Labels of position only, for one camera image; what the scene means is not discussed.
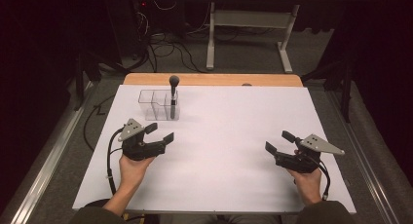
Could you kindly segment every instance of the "person's right hand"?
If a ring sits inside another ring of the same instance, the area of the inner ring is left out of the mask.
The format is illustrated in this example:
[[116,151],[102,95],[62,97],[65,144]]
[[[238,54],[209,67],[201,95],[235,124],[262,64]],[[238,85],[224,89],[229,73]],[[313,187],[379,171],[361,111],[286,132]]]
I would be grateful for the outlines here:
[[298,193],[305,206],[322,201],[319,194],[319,185],[321,183],[321,171],[319,168],[311,173],[299,173],[291,169],[287,169],[287,171],[294,177]]

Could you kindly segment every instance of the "dark background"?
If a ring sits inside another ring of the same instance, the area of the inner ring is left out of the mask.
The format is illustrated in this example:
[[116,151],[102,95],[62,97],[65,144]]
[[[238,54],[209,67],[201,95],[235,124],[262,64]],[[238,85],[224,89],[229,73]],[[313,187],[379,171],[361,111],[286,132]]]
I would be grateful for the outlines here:
[[[183,35],[185,21],[202,23],[206,5],[182,2],[169,16],[156,10],[150,15],[162,29]],[[378,0],[351,5],[346,11],[333,4],[303,4],[294,26],[296,31],[310,27],[318,33],[341,23],[320,67],[341,59],[349,41],[359,42],[352,63],[354,80],[410,183],[412,13],[409,0]],[[80,45],[113,61],[119,60],[119,52],[102,0],[1,0],[0,25],[2,211],[67,106],[66,85],[74,77]]]

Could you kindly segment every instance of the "white tabletop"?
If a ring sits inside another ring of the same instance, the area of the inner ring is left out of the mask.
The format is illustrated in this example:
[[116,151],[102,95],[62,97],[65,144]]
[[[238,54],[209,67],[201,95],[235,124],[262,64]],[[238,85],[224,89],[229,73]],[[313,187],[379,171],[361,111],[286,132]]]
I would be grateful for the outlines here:
[[[106,179],[109,139],[129,118],[143,126],[152,123],[145,121],[138,96],[141,90],[154,89],[169,87],[120,86],[73,208],[111,197]],[[283,139],[282,131],[325,139],[306,88],[181,86],[178,91],[179,120],[160,121],[156,131],[145,135],[145,142],[153,142],[174,132],[174,142],[150,165],[129,210],[296,213],[302,209],[293,178],[276,166],[265,142],[293,154],[295,144]],[[115,140],[112,149],[119,147]],[[120,156],[118,151],[111,157],[117,185]],[[334,157],[322,154],[321,159],[331,177],[329,200],[356,212]]]

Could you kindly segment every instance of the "desk leg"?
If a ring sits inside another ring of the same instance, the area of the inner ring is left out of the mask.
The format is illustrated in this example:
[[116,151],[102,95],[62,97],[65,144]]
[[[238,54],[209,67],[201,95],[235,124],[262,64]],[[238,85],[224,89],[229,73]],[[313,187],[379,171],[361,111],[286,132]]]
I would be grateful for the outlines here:
[[207,54],[206,54],[206,70],[213,70],[213,62],[215,60],[215,45],[213,40],[215,28],[215,3],[210,3],[210,14],[209,14],[209,41],[207,44]]
[[278,49],[280,53],[280,57],[282,58],[282,66],[284,68],[285,73],[292,73],[291,64],[289,63],[288,55],[286,54],[286,44],[288,43],[289,37],[291,35],[292,27],[294,26],[295,19],[297,18],[298,9],[300,5],[294,5],[291,16],[289,17],[288,25],[285,30],[284,40],[282,42],[278,42]]

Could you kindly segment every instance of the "metal strip on floor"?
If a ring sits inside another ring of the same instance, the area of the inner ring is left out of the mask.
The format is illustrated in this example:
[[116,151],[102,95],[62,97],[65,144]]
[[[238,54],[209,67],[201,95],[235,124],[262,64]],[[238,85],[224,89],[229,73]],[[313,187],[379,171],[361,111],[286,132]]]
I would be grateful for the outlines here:
[[85,106],[87,106],[87,103],[91,99],[91,96],[93,95],[95,90],[96,86],[92,82],[89,82],[85,88],[86,95],[83,105],[79,108],[78,111],[72,112],[72,114],[68,117],[69,122],[66,127],[57,134],[58,140],[54,144],[53,149],[49,154],[46,162],[43,164],[31,188],[29,189],[27,195],[21,203],[19,210],[13,218],[13,224],[23,224],[26,223],[29,219],[30,214],[45,192],[55,172],[60,157],[63,154],[64,149],[66,148],[67,142],[72,135],[72,132],[74,131],[80,117],[82,116],[82,113],[85,110]]
[[370,193],[378,207],[383,220],[387,224],[398,224],[398,219],[394,214],[393,208],[388,201],[388,198],[383,190],[383,187],[378,180],[376,174],[374,173],[373,168],[369,164],[361,145],[359,144],[356,134],[353,131],[353,128],[350,124],[348,124],[345,119],[343,118],[341,111],[340,111],[340,101],[337,95],[334,92],[325,92],[327,94],[328,99],[334,106],[334,110],[336,111],[337,115],[340,117],[340,121],[346,131],[347,136],[349,137],[351,144],[353,146],[354,152],[357,156],[356,160],[360,167],[360,171],[367,183],[367,187],[370,190]]

